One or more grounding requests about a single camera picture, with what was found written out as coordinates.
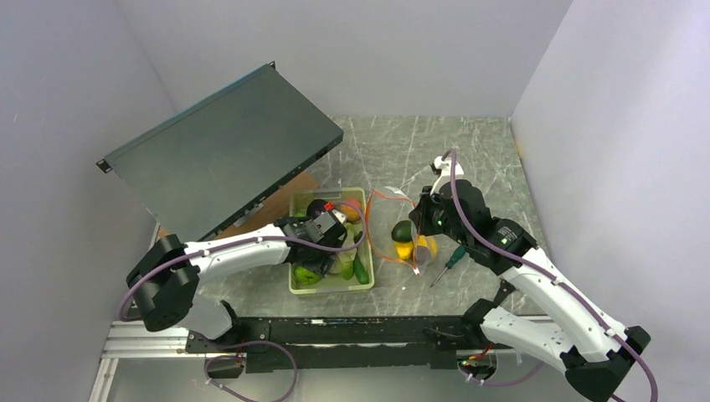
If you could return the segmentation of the clear zip bag orange zipper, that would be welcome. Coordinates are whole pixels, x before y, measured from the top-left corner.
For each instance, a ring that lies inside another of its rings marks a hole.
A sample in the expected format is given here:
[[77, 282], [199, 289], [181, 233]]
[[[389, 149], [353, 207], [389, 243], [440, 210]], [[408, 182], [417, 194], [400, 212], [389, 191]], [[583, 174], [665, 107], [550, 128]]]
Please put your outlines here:
[[421, 276], [437, 258], [439, 246], [433, 236], [421, 235], [409, 219], [414, 207], [415, 202], [399, 188], [372, 190], [366, 206], [368, 243], [381, 260]]

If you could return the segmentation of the green bell pepper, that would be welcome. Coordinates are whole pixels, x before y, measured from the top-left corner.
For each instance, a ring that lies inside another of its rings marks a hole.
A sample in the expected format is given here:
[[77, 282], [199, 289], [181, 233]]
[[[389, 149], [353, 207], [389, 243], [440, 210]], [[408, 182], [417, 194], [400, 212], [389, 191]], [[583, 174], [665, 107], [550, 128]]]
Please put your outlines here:
[[292, 270], [295, 281], [300, 286], [314, 285], [322, 279], [322, 276], [301, 265], [295, 265]]

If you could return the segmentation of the dark green avocado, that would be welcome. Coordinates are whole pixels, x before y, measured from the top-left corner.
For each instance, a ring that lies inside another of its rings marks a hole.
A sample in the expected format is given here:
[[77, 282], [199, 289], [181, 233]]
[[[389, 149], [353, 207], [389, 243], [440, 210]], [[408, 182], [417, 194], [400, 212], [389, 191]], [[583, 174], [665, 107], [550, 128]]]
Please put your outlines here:
[[413, 242], [418, 236], [418, 232], [414, 222], [401, 220], [391, 229], [390, 236], [392, 241]]

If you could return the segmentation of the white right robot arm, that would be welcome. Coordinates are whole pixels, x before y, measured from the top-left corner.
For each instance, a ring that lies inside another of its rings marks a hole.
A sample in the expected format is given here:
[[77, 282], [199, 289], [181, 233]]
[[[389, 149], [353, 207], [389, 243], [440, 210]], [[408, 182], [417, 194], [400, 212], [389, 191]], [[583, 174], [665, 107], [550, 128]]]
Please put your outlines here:
[[426, 186], [409, 219], [420, 235], [454, 240], [477, 264], [531, 298], [556, 325], [546, 327], [512, 314], [497, 301], [480, 299], [460, 319], [466, 344], [515, 348], [557, 369], [591, 401], [614, 398], [630, 369], [639, 365], [651, 386], [651, 400], [658, 399], [656, 379], [641, 357], [649, 333], [598, 308], [520, 224], [493, 216], [478, 188], [464, 179]]

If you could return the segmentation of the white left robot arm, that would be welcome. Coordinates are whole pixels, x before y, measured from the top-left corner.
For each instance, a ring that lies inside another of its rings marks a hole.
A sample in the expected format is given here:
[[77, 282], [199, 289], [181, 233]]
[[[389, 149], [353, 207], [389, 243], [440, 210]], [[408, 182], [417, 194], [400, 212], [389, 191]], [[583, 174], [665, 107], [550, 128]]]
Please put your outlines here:
[[251, 268], [312, 262], [342, 249], [346, 217], [330, 211], [316, 218], [287, 217], [249, 232], [183, 243], [170, 234], [139, 260], [126, 278], [138, 320], [149, 332], [183, 327], [204, 335], [221, 352], [241, 337], [234, 309], [200, 295], [202, 286]]

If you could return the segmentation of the dark red plum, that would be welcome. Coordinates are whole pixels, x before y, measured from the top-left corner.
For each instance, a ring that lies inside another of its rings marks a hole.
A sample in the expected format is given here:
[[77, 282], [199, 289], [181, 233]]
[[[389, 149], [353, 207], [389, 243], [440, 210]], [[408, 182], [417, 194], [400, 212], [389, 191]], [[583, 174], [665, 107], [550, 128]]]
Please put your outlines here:
[[433, 259], [427, 246], [416, 245], [413, 251], [413, 262], [416, 266], [427, 266]]

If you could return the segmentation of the orange red peach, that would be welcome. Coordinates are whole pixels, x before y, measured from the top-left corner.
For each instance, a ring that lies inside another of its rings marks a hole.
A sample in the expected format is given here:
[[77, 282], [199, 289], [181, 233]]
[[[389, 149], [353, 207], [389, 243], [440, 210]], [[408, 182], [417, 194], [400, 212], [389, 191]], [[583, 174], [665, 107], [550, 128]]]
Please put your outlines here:
[[362, 212], [363, 207], [358, 199], [346, 198], [343, 203], [338, 206], [338, 208], [347, 216], [347, 221], [349, 223], [357, 223], [361, 220], [358, 211]]

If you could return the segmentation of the yellow corn cob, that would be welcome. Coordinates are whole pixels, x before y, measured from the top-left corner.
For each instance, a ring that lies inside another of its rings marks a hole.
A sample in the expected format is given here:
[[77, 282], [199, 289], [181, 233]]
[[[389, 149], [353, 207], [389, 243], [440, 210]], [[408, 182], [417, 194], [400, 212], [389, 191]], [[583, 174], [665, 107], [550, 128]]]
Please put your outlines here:
[[396, 255], [399, 260], [410, 260], [412, 258], [412, 254], [414, 252], [414, 243], [413, 242], [398, 242], [394, 241], [394, 248]]

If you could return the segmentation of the green cucumber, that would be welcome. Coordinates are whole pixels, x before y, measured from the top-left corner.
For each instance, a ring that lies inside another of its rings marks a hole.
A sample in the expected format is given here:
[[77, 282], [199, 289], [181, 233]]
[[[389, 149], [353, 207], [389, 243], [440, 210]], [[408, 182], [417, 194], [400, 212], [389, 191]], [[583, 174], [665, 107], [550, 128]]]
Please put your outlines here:
[[360, 285], [367, 285], [370, 282], [370, 275], [368, 274], [368, 269], [363, 264], [363, 257], [365, 256], [364, 247], [367, 241], [363, 238], [364, 234], [362, 231], [358, 232], [354, 240], [360, 243], [357, 247], [356, 255], [354, 256], [352, 267], [353, 273]]

